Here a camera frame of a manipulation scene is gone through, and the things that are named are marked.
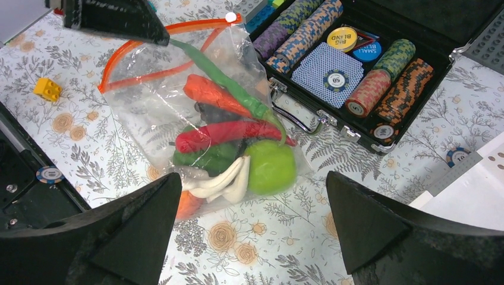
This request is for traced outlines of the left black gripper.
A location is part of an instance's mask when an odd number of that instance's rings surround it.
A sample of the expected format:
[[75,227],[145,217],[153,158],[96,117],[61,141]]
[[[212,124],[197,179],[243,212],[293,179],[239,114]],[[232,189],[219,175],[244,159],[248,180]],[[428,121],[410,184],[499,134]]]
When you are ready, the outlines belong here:
[[169,33],[145,0],[46,0],[45,7],[60,10],[63,26],[69,29],[161,46],[169,44]]

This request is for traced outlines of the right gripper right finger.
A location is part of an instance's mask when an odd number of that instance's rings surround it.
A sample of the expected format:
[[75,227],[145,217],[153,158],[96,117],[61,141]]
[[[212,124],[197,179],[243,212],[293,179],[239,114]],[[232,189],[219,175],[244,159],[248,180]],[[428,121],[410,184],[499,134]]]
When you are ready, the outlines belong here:
[[503,232],[450,221],[327,174],[345,269],[355,284],[502,284]]

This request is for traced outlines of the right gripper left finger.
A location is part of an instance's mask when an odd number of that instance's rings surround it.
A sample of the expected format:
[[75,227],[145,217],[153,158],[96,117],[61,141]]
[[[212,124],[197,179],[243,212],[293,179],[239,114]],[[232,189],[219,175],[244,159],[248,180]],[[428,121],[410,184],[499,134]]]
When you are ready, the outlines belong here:
[[2,284],[157,284],[181,178],[164,177],[42,229],[1,234]]

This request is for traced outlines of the orange peach toy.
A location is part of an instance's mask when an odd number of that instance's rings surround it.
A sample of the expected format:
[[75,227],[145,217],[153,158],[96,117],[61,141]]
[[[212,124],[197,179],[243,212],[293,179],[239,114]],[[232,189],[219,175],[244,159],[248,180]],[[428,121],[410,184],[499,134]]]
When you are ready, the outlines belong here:
[[193,218],[205,202],[204,198],[195,197],[189,191],[182,191],[175,218],[176,221]]

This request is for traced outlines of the clear zip top bag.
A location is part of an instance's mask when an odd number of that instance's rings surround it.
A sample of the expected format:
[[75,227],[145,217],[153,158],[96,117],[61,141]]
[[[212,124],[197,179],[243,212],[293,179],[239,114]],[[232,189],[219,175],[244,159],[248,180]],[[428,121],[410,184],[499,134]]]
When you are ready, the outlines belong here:
[[[170,40],[188,43],[203,52],[228,77],[270,107],[282,123],[270,98],[273,81],[257,59],[239,14],[230,12],[221,19],[173,24],[166,30]],[[196,101],[184,93],[183,87],[190,74],[210,78],[170,40],[166,46],[137,41],[123,44],[106,63],[99,91],[149,163],[161,173],[179,174],[180,166],[172,161],[177,135],[188,126],[209,125],[200,119],[194,108]],[[285,144],[294,151],[297,178],[290,188],[275,195],[295,188],[312,171],[297,141],[282,125],[287,134]],[[237,158],[246,156],[245,149],[260,140],[271,139],[243,139]],[[245,197],[236,204],[269,196],[274,195],[256,195],[247,187]],[[232,205],[223,197],[206,201],[195,217]]]

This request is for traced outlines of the black grape bunch toy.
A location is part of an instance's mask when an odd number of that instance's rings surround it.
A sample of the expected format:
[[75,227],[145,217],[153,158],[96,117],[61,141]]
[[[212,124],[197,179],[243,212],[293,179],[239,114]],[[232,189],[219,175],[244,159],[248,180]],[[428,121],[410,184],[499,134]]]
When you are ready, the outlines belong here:
[[194,108],[200,114],[200,119],[207,124],[238,121],[242,118],[236,113],[223,110],[210,104],[196,102]]

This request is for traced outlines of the red chili pepper toy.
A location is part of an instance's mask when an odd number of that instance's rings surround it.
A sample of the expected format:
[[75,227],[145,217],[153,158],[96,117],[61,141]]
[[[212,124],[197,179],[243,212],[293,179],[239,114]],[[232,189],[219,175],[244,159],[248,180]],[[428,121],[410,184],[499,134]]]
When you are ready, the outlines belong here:
[[227,121],[199,128],[190,127],[175,139],[175,148],[181,153],[206,150],[209,147],[246,138],[281,140],[281,132],[272,124],[256,121]]

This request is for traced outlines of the green apple toy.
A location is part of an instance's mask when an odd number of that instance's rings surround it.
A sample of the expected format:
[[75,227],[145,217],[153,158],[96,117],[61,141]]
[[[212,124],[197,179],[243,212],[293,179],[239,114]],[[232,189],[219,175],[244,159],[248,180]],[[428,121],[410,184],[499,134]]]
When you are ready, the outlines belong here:
[[244,154],[250,157],[248,189],[256,195],[275,195],[290,188],[297,178],[293,149],[276,141],[252,143]]

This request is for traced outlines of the green chili pepper toy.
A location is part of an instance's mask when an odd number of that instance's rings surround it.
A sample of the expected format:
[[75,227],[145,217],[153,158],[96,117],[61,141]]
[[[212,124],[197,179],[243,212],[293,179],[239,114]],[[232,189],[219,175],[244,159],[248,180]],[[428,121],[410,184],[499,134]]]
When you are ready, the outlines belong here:
[[281,133],[279,145],[286,143],[286,130],[279,119],[273,114],[270,107],[250,95],[240,84],[228,77],[199,49],[188,43],[174,39],[170,40],[170,44],[182,49],[198,68],[217,85],[227,89],[231,96],[235,98],[241,106],[245,107],[254,118],[273,124]]

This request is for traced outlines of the orange carrot toy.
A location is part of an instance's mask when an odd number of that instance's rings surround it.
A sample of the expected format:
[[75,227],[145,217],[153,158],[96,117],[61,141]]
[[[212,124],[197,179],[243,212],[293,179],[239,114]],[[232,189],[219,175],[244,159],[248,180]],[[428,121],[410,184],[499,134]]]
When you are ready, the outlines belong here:
[[184,93],[199,103],[205,103],[246,118],[253,118],[250,111],[242,106],[227,91],[212,80],[197,74],[190,74],[183,87]]

